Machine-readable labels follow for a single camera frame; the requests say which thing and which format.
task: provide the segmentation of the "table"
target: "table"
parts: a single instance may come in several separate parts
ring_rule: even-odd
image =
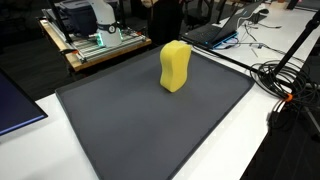
[[[261,27],[252,31],[252,34],[261,42],[286,51],[302,32],[306,23],[295,24],[290,20],[292,18],[295,22],[298,19],[309,20],[312,16],[313,13],[308,11],[270,9],[270,16],[261,23],[280,24],[283,26],[282,30],[287,32],[281,33],[279,30]],[[243,32],[244,30],[240,28],[240,36]],[[273,41],[264,36],[269,33],[276,37]],[[303,44],[297,56],[306,59],[319,35],[320,29],[317,29]],[[244,45],[237,49],[219,52],[248,65],[263,61],[256,58],[251,49]],[[240,72],[248,73],[245,69],[225,60],[210,58]],[[277,101],[278,99],[254,85],[174,179],[239,179],[268,132],[267,116]],[[50,95],[37,103],[49,115],[47,119],[0,138],[2,143],[0,179],[97,179],[56,96]]]
[[[43,31],[52,39],[52,41],[56,44],[59,51],[64,49],[70,49],[67,44],[60,38],[60,36],[57,34],[57,32],[48,24],[47,20],[40,20],[40,26],[43,29]],[[146,38],[145,41],[141,41],[139,44],[136,44],[134,46],[130,46],[124,49],[121,49],[119,51],[112,52],[108,54],[107,56],[103,56],[97,60],[94,61],[88,61],[85,63],[81,63],[79,58],[74,54],[66,54],[66,60],[68,64],[71,66],[71,68],[78,72],[80,70],[89,68],[91,66],[94,66],[96,64],[102,63],[104,61],[110,60],[112,58],[118,57],[120,55],[132,52],[134,50],[140,49],[142,47],[146,47],[151,44],[151,39]]]

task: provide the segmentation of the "machine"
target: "machine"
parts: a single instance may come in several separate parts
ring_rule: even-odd
[[[121,44],[120,29],[114,17],[109,0],[87,0],[92,6],[97,18],[97,42],[99,46],[118,46]]]

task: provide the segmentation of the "black mat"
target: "black mat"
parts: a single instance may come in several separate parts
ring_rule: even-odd
[[[56,91],[101,179],[172,178],[253,85],[192,54],[186,84],[169,93],[159,50]]]

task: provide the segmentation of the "sponge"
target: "sponge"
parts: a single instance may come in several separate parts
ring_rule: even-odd
[[[191,46],[176,40],[162,48],[160,84],[170,92],[176,92],[187,81],[190,55]]]

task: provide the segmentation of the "green light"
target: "green light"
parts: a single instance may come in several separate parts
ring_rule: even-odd
[[[120,30],[120,29],[119,29],[119,32],[120,32],[120,38],[121,38],[121,40],[123,40],[122,32],[121,32],[121,30]]]
[[[105,45],[104,45],[104,43],[102,41],[101,33],[98,33],[98,35],[96,37],[97,37],[98,46],[99,47],[104,47]]]

